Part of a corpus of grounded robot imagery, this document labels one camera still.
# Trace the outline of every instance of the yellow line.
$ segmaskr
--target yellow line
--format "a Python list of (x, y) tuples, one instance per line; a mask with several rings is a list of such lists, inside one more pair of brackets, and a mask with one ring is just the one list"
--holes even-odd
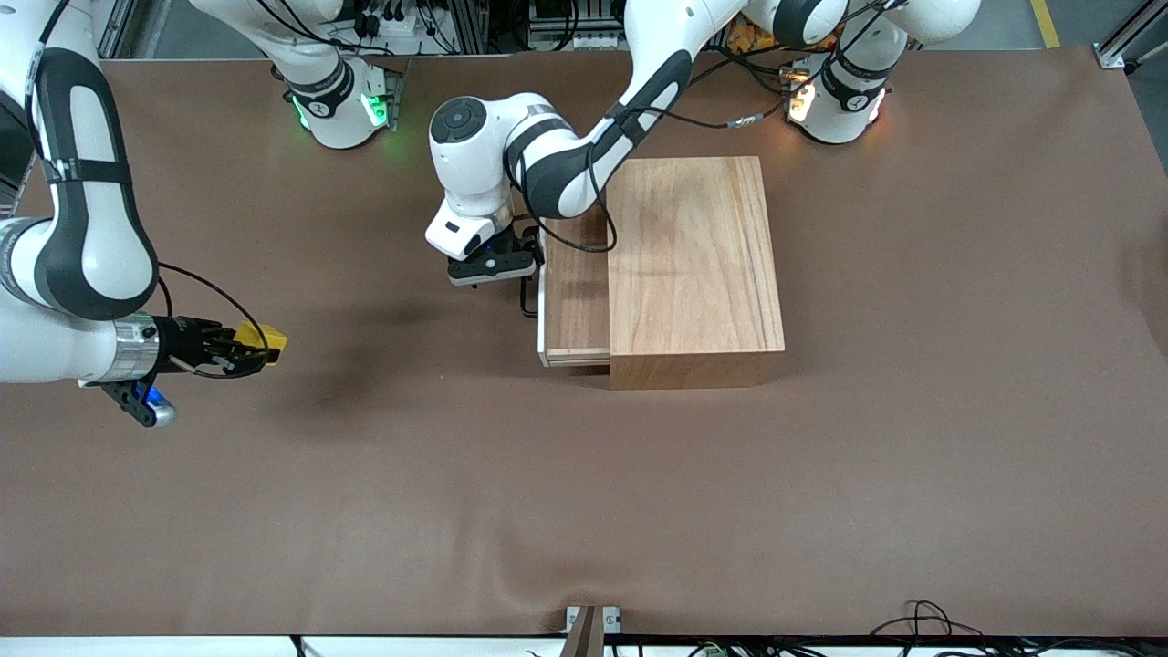
[(1055, 21), (1050, 18), (1050, 8), (1047, 7), (1047, 0), (1030, 0), (1030, 7), (1034, 8), (1034, 18), (1038, 21), (1038, 32), (1042, 33), (1042, 42), (1047, 48), (1058, 48), (1062, 46), (1058, 41), (1058, 33), (1055, 32)]

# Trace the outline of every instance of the wooden box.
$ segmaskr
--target wooden box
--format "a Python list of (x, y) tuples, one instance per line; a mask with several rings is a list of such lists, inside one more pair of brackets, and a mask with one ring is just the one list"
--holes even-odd
[[(766, 380), (784, 339), (758, 158), (630, 160), (607, 203), (619, 236), (607, 256), (544, 238), (544, 364), (610, 365), (614, 389)], [(596, 209), (550, 228), (606, 237)]]

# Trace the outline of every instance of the green light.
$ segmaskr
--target green light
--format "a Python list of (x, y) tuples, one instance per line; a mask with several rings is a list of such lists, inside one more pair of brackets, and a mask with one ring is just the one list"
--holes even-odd
[(296, 113), (300, 115), (300, 125), (305, 130), (311, 130), (308, 127), (308, 118), (304, 116), (304, 108), (300, 106), (300, 101), (297, 101), (296, 96), (292, 97), (292, 104), (296, 105)]
[(373, 122), (374, 125), (385, 125), (387, 120), (385, 101), (383, 101), (381, 97), (377, 96), (369, 97), (362, 94), (361, 102), (364, 104), (366, 113), (369, 115), (369, 120)]

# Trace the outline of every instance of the brown tabletop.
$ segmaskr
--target brown tabletop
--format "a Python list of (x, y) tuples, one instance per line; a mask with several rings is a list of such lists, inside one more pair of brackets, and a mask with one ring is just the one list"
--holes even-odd
[[(536, 632), (605, 602), (634, 632), (843, 634), (927, 596), (1168, 634), (1168, 181), (1087, 50), (911, 54), (844, 147), (663, 124), (639, 155), (762, 158), (788, 357), (658, 393), (543, 369), (515, 288), (450, 286), (423, 238), (440, 102), (538, 90), (586, 130), (627, 55), (418, 62), (399, 132), (352, 152), (267, 67), (106, 67), (164, 260), (292, 343), (164, 380), (167, 430), (6, 388), (0, 631)], [(679, 111), (771, 102), (726, 70)]]

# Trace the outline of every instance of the table surface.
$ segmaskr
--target table surface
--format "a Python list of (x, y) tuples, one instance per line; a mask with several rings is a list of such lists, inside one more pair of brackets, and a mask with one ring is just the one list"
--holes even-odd
[[(166, 379), (167, 430), (6, 388), (0, 631), (535, 632), (604, 602), (634, 632), (854, 634), (930, 597), (987, 632), (1168, 634), (1168, 181), (1090, 51), (911, 53), (844, 147), (663, 124), (639, 157), (762, 158), (788, 355), (647, 393), (542, 368), (514, 286), (450, 286), (423, 240), (439, 103), (536, 89), (588, 126), (627, 55), (420, 61), (352, 152), (266, 63), (106, 70), (164, 260), (291, 345)], [(679, 111), (771, 102), (730, 69)]]

